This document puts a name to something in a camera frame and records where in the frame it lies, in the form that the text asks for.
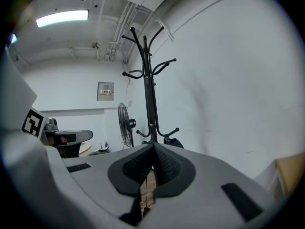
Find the long ceiling light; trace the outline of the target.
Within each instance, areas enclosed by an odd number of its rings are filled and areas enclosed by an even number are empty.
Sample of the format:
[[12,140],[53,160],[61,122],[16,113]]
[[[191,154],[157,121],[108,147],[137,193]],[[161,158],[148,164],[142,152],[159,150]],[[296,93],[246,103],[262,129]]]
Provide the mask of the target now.
[[36,20],[39,28],[70,21],[87,21],[89,17],[88,10],[71,10],[65,12],[54,13]]

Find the square wooden table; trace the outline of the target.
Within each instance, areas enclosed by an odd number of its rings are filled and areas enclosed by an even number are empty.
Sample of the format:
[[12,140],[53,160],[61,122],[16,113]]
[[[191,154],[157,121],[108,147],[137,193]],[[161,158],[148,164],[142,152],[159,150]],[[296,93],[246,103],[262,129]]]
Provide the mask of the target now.
[[305,173],[305,152],[275,159],[254,178],[275,200],[294,192]]

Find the black pole stand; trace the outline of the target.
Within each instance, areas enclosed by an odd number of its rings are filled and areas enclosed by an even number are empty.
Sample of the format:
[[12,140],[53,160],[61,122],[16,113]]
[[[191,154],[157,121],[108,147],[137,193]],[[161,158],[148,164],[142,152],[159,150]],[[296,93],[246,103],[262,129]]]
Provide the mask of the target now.
[[164,30],[162,26],[156,34],[152,37],[152,39],[148,42],[147,37],[143,36],[143,45],[140,44],[138,36],[135,32],[135,28],[131,27],[130,31],[133,35],[132,38],[129,38],[125,35],[122,35],[122,38],[132,41],[137,45],[138,51],[142,60],[142,69],[141,70],[133,70],[127,72],[123,72],[123,76],[127,76],[132,79],[140,79],[143,78],[144,82],[144,93],[145,93],[145,102],[146,102],[146,112],[147,112],[147,120],[148,120],[148,134],[143,134],[140,131],[137,131],[139,135],[144,138],[150,138],[152,141],[157,142],[157,136],[160,135],[164,138],[166,144],[170,144],[170,136],[179,132],[179,128],[175,128],[173,131],[162,134],[159,128],[159,119],[158,119],[158,111],[157,111],[157,102],[155,95],[155,82],[154,76],[160,74],[166,67],[168,67],[171,63],[176,62],[177,59],[173,58],[171,60],[164,61],[154,68],[152,68],[151,64],[151,45],[154,42],[155,38]]

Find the black standing fan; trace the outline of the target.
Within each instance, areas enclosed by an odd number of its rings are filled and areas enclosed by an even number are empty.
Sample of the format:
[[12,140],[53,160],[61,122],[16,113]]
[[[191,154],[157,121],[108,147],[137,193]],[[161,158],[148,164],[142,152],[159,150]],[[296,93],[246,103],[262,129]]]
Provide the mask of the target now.
[[127,108],[123,103],[119,103],[118,105],[118,118],[124,144],[128,147],[134,147],[132,132],[136,127],[136,121],[135,119],[129,118]]

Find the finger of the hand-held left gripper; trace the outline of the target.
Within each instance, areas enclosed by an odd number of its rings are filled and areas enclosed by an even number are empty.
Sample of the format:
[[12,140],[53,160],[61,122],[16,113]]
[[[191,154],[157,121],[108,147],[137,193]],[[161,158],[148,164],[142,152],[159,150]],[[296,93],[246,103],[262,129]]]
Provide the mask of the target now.
[[81,143],[92,137],[91,130],[57,131],[54,133],[54,145],[61,157],[79,157]]

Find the round wooden table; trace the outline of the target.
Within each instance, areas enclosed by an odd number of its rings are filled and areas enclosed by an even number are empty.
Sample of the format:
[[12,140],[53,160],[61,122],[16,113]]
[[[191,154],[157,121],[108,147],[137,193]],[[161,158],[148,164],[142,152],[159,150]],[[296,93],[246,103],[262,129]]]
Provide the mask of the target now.
[[90,151],[91,146],[92,146],[91,143],[88,143],[88,142],[81,143],[81,146],[79,149],[79,156],[87,154]]

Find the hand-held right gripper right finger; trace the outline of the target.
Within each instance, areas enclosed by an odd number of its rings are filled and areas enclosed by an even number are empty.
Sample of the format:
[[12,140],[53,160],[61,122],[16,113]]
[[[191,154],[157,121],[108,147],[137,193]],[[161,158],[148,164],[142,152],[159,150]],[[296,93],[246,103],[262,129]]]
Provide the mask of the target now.
[[[142,229],[261,229],[287,202],[271,193],[228,163],[190,150],[164,145],[194,164],[196,175],[180,195],[157,198],[153,209],[142,220]],[[245,222],[221,186],[236,183],[262,213]]]

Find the white ceiling pipes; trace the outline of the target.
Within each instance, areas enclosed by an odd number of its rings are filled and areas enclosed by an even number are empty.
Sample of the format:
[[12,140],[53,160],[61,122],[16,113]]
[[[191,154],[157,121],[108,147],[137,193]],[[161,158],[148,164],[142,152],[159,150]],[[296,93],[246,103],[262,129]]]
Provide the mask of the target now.
[[104,60],[110,62],[121,61],[126,64],[132,51],[133,42],[123,36],[132,38],[131,27],[134,27],[135,32],[139,33],[152,13],[150,9],[142,5],[126,2],[116,23],[111,40],[105,49]]

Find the black router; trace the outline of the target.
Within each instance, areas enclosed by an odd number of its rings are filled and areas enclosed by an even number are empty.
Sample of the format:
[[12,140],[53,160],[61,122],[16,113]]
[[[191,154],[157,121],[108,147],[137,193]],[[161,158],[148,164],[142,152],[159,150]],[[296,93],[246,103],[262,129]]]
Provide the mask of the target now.
[[110,152],[107,141],[104,142],[104,145],[100,144],[100,149],[98,150],[98,152],[100,152],[100,153],[109,153]]

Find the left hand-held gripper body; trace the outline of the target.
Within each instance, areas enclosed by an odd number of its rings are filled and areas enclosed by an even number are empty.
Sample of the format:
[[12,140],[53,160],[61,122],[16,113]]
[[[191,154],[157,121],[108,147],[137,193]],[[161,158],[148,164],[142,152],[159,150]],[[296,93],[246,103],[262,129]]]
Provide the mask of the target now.
[[23,79],[7,51],[0,57],[0,145],[4,135],[10,131],[21,131],[25,124],[26,133],[34,127],[33,135],[46,146],[54,146],[54,140],[45,134],[45,125],[50,118],[33,108],[36,93]]

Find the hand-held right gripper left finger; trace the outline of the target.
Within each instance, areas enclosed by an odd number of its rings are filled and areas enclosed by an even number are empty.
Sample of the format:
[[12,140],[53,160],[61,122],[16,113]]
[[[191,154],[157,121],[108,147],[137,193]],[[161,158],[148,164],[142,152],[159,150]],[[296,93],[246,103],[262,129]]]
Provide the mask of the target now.
[[54,147],[45,151],[46,198],[61,219],[142,219],[141,185],[153,165],[152,144],[67,159]]

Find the grey electrical panel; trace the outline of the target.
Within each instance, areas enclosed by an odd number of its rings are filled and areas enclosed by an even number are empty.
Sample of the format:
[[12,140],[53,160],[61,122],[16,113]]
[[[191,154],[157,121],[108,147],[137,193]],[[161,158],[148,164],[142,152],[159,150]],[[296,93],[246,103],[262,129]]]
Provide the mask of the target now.
[[114,100],[114,83],[98,82],[97,101],[113,101]]

